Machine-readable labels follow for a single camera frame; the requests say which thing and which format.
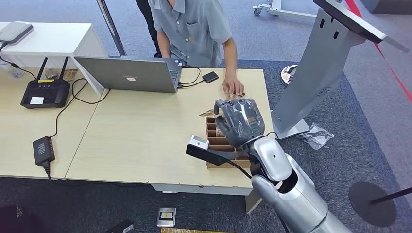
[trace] desk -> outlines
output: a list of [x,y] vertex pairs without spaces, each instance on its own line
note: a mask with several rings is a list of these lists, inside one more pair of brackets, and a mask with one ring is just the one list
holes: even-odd
[[[225,98],[224,69],[217,81],[180,89],[177,94],[112,90],[98,104],[66,178],[150,183],[158,191],[248,195],[251,182],[237,169],[207,169],[186,155],[192,135],[206,139],[205,119],[198,115]],[[191,82],[198,70],[182,71]],[[242,69],[238,78],[273,130],[263,71]]]
[[[31,71],[37,74],[38,69]],[[61,109],[20,106],[30,79],[27,73],[14,79],[0,69],[0,176],[47,177],[44,169],[34,164],[32,142],[54,134],[55,119]],[[76,84],[75,91],[83,86],[81,82]],[[98,100],[89,85],[79,97]],[[74,101],[60,115],[58,135],[53,139],[56,160],[51,163],[52,177],[65,177],[95,108],[95,105]]]

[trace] black router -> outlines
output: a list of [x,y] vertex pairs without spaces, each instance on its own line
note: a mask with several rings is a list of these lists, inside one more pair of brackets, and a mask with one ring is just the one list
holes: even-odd
[[40,78],[47,63],[47,58],[44,58],[37,78],[30,81],[27,85],[20,105],[28,109],[64,107],[70,91],[70,84],[63,80],[68,59],[66,57],[62,72],[60,72],[58,78],[41,80]]

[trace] cardboard box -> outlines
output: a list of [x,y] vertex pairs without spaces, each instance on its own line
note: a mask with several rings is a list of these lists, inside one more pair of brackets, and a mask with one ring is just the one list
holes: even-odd
[[161,233],[225,233],[225,232],[210,232],[210,231],[198,231],[198,230],[185,230],[175,228],[162,228]]
[[[226,138],[216,135],[216,122],[214,118],[206,118],[206,136],[209,140],[209,148],[216,151],[225,152],[239,152],[240,148],[235,148],[229,144]],[[237,158],[232,160],[235,164],[239,165],[241,168],[250,168],[249,158]],[[207,168],[235,168],[231,164],[224,163],[220,166],[216,166],[209,162],[206,162]]]

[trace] man's hand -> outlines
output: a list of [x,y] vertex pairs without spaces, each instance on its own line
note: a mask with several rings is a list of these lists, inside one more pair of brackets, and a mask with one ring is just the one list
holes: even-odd
[[227,94],[241,95],[244,93],[244,86],[236,77],[236,70],[226,70],[226,75],[224,77],[222,87],[223,91]]

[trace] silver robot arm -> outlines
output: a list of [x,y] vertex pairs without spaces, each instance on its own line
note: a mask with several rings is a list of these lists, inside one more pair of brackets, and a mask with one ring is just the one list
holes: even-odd
[[253,175],[253,189],[276,210],[292,232],[351,232],[328,210],[313,181],[276,140],[269,137],[256,140],[250,147],[250,156],[257,158],[263,170],[263,174]]

